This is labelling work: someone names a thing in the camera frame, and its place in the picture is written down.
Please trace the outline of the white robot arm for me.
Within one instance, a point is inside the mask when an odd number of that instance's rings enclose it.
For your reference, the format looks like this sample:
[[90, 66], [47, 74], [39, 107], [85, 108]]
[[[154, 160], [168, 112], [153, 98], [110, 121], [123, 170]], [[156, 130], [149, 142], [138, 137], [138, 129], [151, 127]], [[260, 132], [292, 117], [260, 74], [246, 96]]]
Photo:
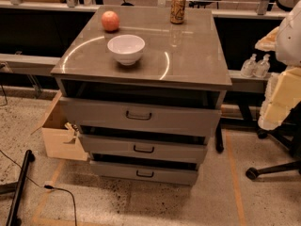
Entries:
[[301, 1], [255, 48], [274, 51], [277, 61], [287, 66], [284, 72], [270, 76], [261, 105], [258, 125], [264, 130], [274, 130], [301, 102]]

